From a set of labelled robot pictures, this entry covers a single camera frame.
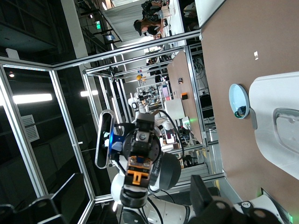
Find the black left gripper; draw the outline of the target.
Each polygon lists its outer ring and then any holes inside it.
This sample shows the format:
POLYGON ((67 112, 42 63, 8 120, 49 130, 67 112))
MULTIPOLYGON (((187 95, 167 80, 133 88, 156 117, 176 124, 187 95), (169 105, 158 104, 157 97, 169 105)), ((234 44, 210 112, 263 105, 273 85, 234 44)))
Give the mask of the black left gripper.
MULTIPOLYGON (((124 169, 151 169, 161 153, 159 138, 153 132, 154 117, 149 113, 138 114, 135 130, 125 135, 122 146, 124 169)), ((143 207, 147 202, 147 188, 125 184, 121 189, 121 203, 130 208, 143 207)))

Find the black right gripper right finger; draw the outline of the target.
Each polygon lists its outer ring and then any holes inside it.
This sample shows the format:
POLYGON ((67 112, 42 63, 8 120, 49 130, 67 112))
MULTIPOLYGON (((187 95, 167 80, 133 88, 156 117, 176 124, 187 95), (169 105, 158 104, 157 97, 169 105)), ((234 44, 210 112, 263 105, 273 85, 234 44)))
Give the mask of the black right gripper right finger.
POLYGON ((191 176, 192 206, 195 217, 190 224, 281 224, 282 217, 274 202, 265 195, 232 204, 212 196, 199 175, 191 176))

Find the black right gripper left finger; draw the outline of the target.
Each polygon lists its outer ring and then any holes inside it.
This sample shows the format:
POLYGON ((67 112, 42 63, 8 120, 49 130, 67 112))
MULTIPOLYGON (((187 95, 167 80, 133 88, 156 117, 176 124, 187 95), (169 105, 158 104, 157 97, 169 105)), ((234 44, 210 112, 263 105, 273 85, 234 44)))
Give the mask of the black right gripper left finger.
POLYGON ((10 204, 0 206, 2 224, 76 224, 87 204, 84 176, 74 173, 53 194, 40 197, 29 206, 16 210, 10 204))

